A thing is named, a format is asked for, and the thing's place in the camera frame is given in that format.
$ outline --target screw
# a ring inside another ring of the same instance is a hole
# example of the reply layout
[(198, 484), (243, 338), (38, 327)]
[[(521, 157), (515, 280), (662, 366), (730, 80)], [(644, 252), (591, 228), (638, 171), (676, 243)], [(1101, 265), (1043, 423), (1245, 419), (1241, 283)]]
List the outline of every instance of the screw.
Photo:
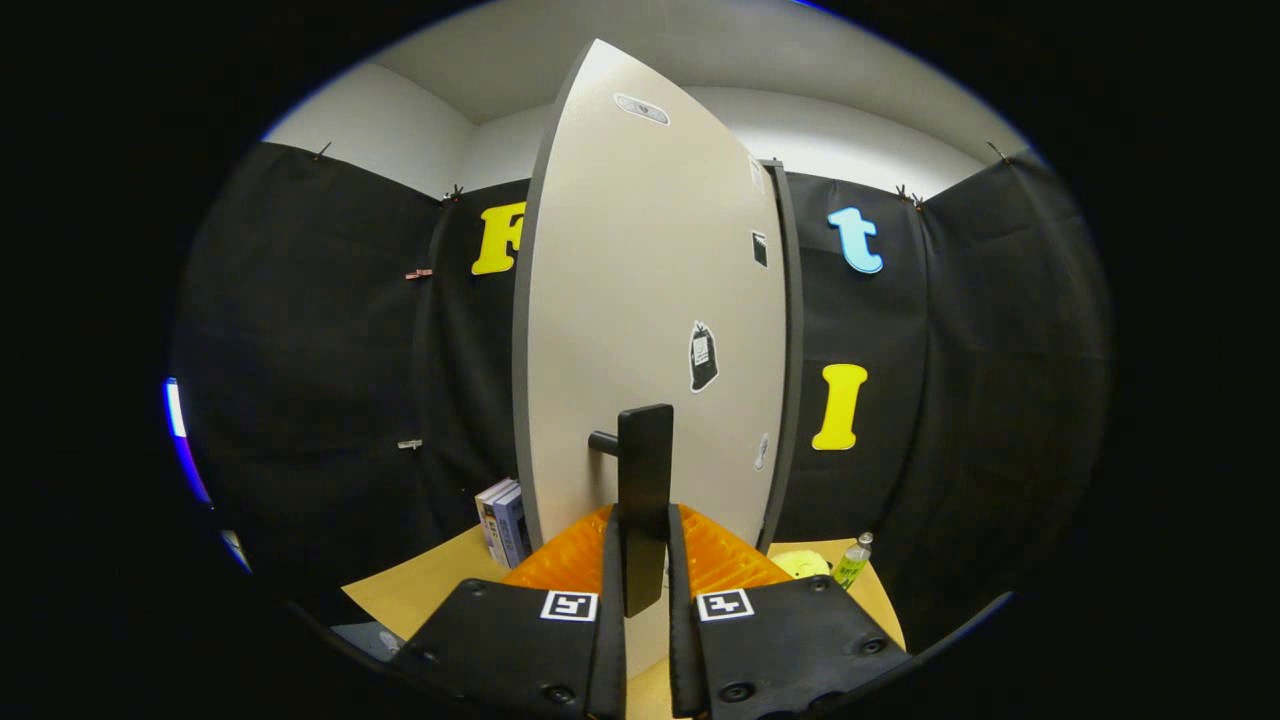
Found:
[(751, 687), (751, 683), (733, 683), (724, 685), (724, 689), (721, 691), (721, 700), (724, 702), (742, 702), (754, 693), (755, 688)]
[(566, 688), (564, 685), (547, 688), (547, 692), (543, 694), (545, 694), (547, 700), (554, 702), (556, 705), (568, 705), (573, 702), (573, 691)]

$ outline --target black backdrop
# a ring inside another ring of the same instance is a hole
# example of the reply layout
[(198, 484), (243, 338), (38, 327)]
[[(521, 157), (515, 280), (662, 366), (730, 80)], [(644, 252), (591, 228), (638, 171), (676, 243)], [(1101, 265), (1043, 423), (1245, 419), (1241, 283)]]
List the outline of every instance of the black backdrop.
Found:
[(192, 245), (172, 373), (253, 573), (332, 598), (451, 537), (397, 446), (421, 437), (408, 372), (425, 288), (404, 274), (425, 264), (440, 209), (314, 158), (259, 143), (229, 179)]
[[(1108, 387), (1101, 269), (1030, 152), (920, 208), (787, 182), (805, 337), (774, 539), (876, 532), (876, 568), (923, 650), (1014, 589), (1088, 484)], [(192, 252), (175, 374), (214, 502), (265, 578), (323, 593), (366, 577), (475, 524), (475, 493), (516, 475), (516, 273), (471, 265), (480, 215), (527, 191), (463, 192), (442, 213), (270, 143), (237, 173)], [(849, 206), (876, 223), (876, 274), (844, 261), (827, 222)], [(434, 274), (403, 278), (419, 266)], [(829, 364), (868, 372), (845, 451), (812, 445)], [(410, 438), (422, 447), (397, 450)]]

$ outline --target book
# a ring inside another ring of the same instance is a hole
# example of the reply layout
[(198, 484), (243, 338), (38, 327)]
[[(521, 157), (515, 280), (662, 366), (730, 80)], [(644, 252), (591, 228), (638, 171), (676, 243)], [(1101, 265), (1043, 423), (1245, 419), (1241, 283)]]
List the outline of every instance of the book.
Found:
[(498, 519), (498, 536), (502, 538), (507, 568), (515, 568), (525, 557), (529, 557), (520, 533), (520, 521), (525, 518), (525, 503), (518, 484), (493, 501), (493, 512)]
[(499, 565), (507, 565), (507, 560), (502, 551), (502, 541), (498, 539), (498, 519), (493, 514), (493, 501), (508, 492), (513, 486), (516, 486), (516, 480), (507, 478), (476, 496), (476, 515), (480, 516), (480, 525), (484, 528), (484, 539), (489, 546), (489, 557), (493, 557), (494, 562)]

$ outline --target yellow object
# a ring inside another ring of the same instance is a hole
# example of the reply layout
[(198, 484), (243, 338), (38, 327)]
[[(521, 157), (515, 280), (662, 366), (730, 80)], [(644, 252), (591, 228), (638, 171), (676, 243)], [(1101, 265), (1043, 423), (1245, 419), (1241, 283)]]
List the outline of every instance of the yellow object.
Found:
[(507, 255), (507, 243), (511, 243), (512, 250), (520, 250), (520, 233), (525, 229), (525, 205), (526, 202), (512, 202), (480, 213), (480, 219), (484, 220), (484, 236), (480, 238), (480, 258), (471, 264), (472, 275), (504, 273), (516, 265), (516, 260)]
[(792, 578), (809, 578), (813, 575), (829, 575), (831, 568), (827, 561), (812, 550), (792, 550), (771, 557), (773, 564), (786, 570)]
[(858, 407), (858, 388), (867, 382), (867, 369), (859, 365), (827, 365), (822, 369), (827, 380), (827, 413), (822, 429), (813, 436), (814, 450), (849, 450), (858, 442), (854, 434), (854, 410)]

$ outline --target wooden table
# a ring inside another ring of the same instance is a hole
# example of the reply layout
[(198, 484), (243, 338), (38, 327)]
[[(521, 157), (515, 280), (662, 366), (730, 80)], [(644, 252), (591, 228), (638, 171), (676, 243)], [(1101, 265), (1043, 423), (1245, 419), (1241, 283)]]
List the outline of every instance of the wooden table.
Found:
[[(769, 557), (792, 550), (813, 550), (832, 565), (854, 543), (852, 538), (819, 542), (778, 542)], [(507, 569), (489, 557), (480, 525), (412, 560), (355, 582), (342, 589), (365, 612), (397, 635), (408, 639), (466, 578), (498, 582)], [(902, 628), (884, 593), (876, 569), (868, 562), (849, 594), (895, 642), (906, 648)], [(660, 660), (627, 682), (627, 717), (650, 720), (671, 717), (671, 684), (667, 660)]]

